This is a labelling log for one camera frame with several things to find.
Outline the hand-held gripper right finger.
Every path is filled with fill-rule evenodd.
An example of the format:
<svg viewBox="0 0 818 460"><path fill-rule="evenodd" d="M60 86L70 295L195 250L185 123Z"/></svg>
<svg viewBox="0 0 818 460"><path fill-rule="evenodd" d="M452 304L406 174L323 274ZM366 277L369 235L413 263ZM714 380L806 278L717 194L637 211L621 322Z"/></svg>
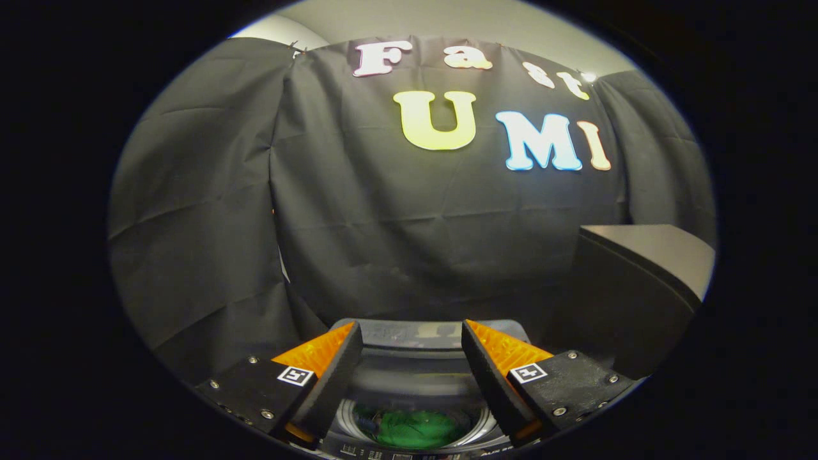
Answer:
<svg viewBox="0 0 818 460"><path fill-rule="evenodd" d="M573 430L640 384L580 351L550 353L470 319L461 324L461 347L515 448Z"/></svg>

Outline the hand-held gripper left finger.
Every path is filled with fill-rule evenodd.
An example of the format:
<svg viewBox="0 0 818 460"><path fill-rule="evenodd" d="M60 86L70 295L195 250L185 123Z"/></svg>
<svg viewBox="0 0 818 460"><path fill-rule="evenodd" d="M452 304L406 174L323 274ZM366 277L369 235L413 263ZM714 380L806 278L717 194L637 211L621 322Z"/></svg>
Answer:
<svg viewBox="0 0 818 460"><path fill-rule="evenodd" d="M363 350L358 321L273 355L240 359L196 385L255 431L309 450L327 436Z"/></svg>

